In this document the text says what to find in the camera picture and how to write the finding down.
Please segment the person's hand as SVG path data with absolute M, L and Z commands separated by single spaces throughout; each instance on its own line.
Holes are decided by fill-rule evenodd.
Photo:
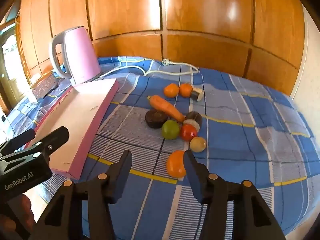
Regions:
M 25 194 L 1 204 L 1 239 L 29 239 L 35 224 L 31 201 Z

